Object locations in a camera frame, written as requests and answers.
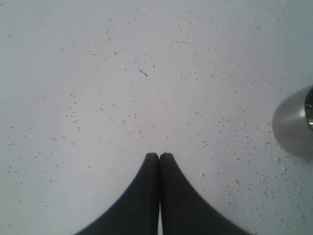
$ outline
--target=metal cylinder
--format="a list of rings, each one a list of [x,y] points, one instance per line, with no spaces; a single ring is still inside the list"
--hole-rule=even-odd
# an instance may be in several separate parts
[[[287,97],[273,117],[280,145],[300,157],[313,157],[313,85]]]

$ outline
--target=white surface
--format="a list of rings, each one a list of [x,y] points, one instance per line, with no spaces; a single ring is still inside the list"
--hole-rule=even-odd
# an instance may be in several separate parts
[[[164,151],[238,226],[310,234],[313,166],[279,148],[270,121],[313,82],[312,11],[295,0],[1,2],[0,234],[75,234],[145,153]]]

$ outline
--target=silver object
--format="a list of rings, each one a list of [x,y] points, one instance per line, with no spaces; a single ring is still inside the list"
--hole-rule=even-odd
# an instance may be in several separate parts
[[[273,133],[288,152],[313,157],[313,85],[286,98],[273,117]]]

